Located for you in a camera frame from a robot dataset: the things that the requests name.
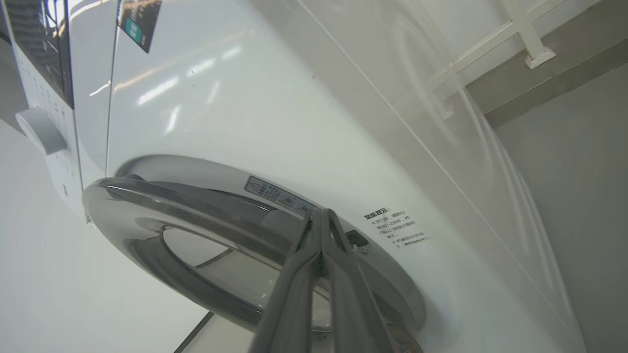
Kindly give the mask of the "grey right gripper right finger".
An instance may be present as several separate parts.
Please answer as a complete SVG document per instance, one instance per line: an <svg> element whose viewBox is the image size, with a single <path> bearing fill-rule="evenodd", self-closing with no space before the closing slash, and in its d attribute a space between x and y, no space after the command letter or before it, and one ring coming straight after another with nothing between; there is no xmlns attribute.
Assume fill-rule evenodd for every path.
<svg viewBox="0 0 628 353"><path fill-rule="evenodd" d="M339 219L321 211L321 253L331 289L334 350L337 353L394 353L395 347Z"/></svg>

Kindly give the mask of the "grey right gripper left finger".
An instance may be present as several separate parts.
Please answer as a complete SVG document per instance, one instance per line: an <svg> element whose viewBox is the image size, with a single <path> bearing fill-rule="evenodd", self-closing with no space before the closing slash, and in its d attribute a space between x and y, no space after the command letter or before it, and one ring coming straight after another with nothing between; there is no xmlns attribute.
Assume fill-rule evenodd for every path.
<svg viewBox="0 0 628 353"><path fill-rule="evenodd" d="M308 211L293 238L250 353L309 353L312 304L321 254L321 209Z"/></svg>

